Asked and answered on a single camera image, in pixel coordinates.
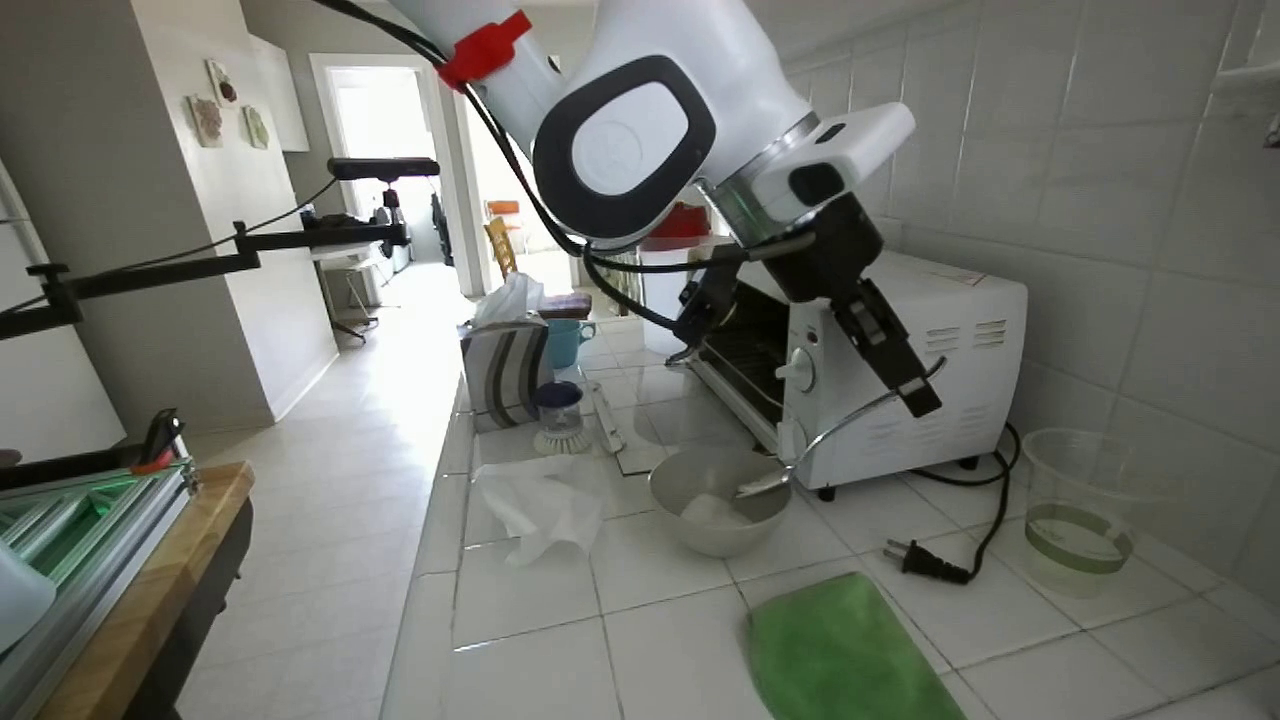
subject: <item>green cloth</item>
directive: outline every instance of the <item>green cloth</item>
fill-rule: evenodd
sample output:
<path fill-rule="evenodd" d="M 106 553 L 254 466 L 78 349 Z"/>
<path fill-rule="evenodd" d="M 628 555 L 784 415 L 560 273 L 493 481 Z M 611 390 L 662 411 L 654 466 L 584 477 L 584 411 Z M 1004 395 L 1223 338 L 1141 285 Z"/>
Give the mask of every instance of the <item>green cloth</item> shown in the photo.
<path fill-rule="evenodd" d="M 749 665 L 777 720 L 965 720 L 865 575 L 749 613 Z"/>

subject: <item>plastic bag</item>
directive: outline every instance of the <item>plastic bag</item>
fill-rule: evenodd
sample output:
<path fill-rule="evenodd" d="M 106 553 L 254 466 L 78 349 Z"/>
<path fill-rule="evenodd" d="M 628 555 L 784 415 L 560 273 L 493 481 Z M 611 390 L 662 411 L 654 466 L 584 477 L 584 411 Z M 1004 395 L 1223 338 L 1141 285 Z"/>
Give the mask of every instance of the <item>plastic bag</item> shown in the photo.
<path fill-rule="evenodd" d="M 516 540 L 509 563 L 534 563 L 551 543 L 588 553 L 600 534 L 600 497 L 588 470 L 573 470 L 566 454 L 478 466 L 478 491 Z"/>
<path fill-rule="evenodd" d="M 525 273 L 513 273 L 495 291 L 480 298 L 472 322 L 483 327 L 483 322 L 536 320 L 542 298 L 543 298 L 543 285 Z"/>

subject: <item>white countertop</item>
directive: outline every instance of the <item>white countertop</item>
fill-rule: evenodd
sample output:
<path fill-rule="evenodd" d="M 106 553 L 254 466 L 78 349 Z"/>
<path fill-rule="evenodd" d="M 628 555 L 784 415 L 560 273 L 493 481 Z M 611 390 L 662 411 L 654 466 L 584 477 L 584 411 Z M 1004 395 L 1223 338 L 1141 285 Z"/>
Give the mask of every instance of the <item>white countertop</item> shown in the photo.
<path fill-rule="evenodd" d="M 671 342 L 606 317 L 584 342 L 624 432 L 648 450 L 752 442 L 693 378 L 662 358 Z M 965 491 L 918 477 L 841 487 L 835 505 L 796 497 L 787 520 L 749 555 L 704 558 L 654 515 L 643 477 L 621 477 L 596 437 L 566 454 L 606 505 L 592 553 L 558 546 L 513 568 L 506 528 L 472 470 L 534 459 L 536 427 L 469 432 L 454 415 L 434 511 L 388 679 L 388 720 L 752 720 L 768 716 L 749 679 L 740 624 L 752 602 L 835 573 L 865 573 L 906 614 L 923 659 L 977 720 L 1085 716 L 1278 716 L 1280 621 L 1200 563 L 1141 540 L 1141 555 L 1098 597 L 1041 583 L 1015 515 L 977 583 L 902 575 L 884 540 L 923 540 L 965 558 L 995 487 Z"/>

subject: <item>kitchen counter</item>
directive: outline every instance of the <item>kitchen counter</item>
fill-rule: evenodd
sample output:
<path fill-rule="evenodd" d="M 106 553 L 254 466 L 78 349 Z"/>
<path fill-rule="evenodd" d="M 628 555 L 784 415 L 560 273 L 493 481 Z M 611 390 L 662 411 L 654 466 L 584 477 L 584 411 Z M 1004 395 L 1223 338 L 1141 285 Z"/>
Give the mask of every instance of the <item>kitchen counter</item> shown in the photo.
<path fill-rule="evenodd" d="M 632 449 L 621 470 L 608 437 L 551 449 L 536 427 L 472 437 L 460 400 L 415 555 L 388 720 L 752 720 L 768 716 L 740 653 L 744 614 L 792 587 L 865 573 L 977 720 L 1270 716 L 1280 709 L 1280 621 L 1181 553 L 1141 555 L 1102 591 L 1062 591 L 1029 573 L 1019 505 L 983 575 L 970 587 L 902 575 L 884 540 L 922 540 L 970 563 L 995 487 L 918 477 L 802 491 L 752 553 L 704 558 L 662 530 L 643 463 L 681 442 L 752 442 L 683 373 L 671 342 L 636 320 L 596 320 L 580 378 Z M 551 546 L 513 563 L 513 540 L 478 477 L 542 459 L 600 500 L 592 553 Z"/>
<path fill-rule="evenodd" d="M 208 575 L 223 558 L 228 534 L 249 534 L 249 487 L 249 463 L 201 466 L 185 515 L 132 575 L 40 716 L 149 716 L 154 702 L 146 690 L 178 697 L 189 667 L 174 667 L 174 659 L 194 656 L 206 631 L 198 631 L 198 648 L 181 648 L 178 637 L 194 631 L 194 609 L 222 602 L 222 591 L 208 597 Z"/>

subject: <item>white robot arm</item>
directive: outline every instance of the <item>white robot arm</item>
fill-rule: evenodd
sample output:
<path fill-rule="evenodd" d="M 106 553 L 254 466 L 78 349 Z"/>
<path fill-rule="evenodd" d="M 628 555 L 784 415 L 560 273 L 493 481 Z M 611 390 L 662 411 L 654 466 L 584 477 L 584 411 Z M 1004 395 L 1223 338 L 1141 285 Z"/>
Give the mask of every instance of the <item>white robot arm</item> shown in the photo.
<path fill-rule="evenodd" d="M 910 330 L 865 280 L 879 230 L 851 194 L 918 129 L 906 105 L 821 118 L 744 0 L 600 0 L 573 75 L 509 0 L 391 3 L 449 46 L 440 75 L 483 95 L 528 151 L 548 210 L 592 246 L 632 246 L 697 184 L 792 298 L 833 298 L 918 415 L 942 404 Z M 697 317 L 678 334 L 697 342 L 704 327 Z"/>

